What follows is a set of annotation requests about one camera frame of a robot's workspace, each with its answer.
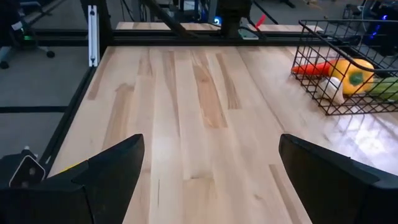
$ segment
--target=wooden table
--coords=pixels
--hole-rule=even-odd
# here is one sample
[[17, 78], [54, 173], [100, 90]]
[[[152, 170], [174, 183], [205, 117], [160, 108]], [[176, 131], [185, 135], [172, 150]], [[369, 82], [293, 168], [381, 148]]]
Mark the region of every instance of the wooden table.
[[[164, 25], [119, 25], [132, 27]], [[398, 115], [325, 116], [289, 75], [295, 50], [108, 47], [50, 175], [143, 133], [125, 223], [296, 224], [310, 219], [279, 157], [282, 133], [398, 174]]]

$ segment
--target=wire basket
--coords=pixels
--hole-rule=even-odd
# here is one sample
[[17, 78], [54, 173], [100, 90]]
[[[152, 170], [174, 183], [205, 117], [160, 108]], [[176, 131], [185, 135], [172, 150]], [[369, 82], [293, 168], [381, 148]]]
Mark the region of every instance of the wire basket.
[[291, 73], [326, 115], [398, 111], [398, 61], [390, 57], [398, 44], [393, 41], [398, 22], [299, 24], [303, 29]]

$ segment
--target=black metal frame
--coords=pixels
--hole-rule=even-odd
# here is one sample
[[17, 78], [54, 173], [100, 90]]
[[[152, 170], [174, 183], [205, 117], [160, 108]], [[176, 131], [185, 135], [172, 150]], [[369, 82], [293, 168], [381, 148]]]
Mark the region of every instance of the black metal frame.
[[[149, 3], [152, 10], [155, 6], [153, 0], [145, 0]], [[82, 8], [87, 17], [88, 5], [97, 5], [99, 15], [108, 15], [105, 0], [81, 0]], [[157, 11], [157, 16], [164, 17], [164, 14]], [[102, 56], [108, 46], [138, 46], [138, 45], [177, 45], [177, 46], [298, 46], [302, 40], [306, 40], [308, 45], [328, 46], [328, 42], [320, 40], [318, 37], [327, 37], [325, 34], [304, 32], [262, 32], [265, 39], [244, 40], [226, 39], [221, 36], [220, 30], [197, 30], [186, 31], [178, 22], [166, 18], [166, 24], [171, 30], [112, 30], [109, 17], [100, 16], [99, 18], [99, 39], [100, 55]], [[46, 46], [87, 46], [87, 30], [36, 30], [35, 38], [39, 45]], [[24, 44], [35, 44], [33, 40], [25, 40]], [[42, 157], [40, 165], [50, 172], [55, 158], [62, 146], [72, 121], [78, 111], [79, 105], [83, 100], [88, 86], [93, 78], [96, 68], [90, 67], [85, 73], [79, 84], [71, 102], [67, 107], [5, 107], [0, 108], [0, 113], [64, 113], [53, 136], [50, 139]]]

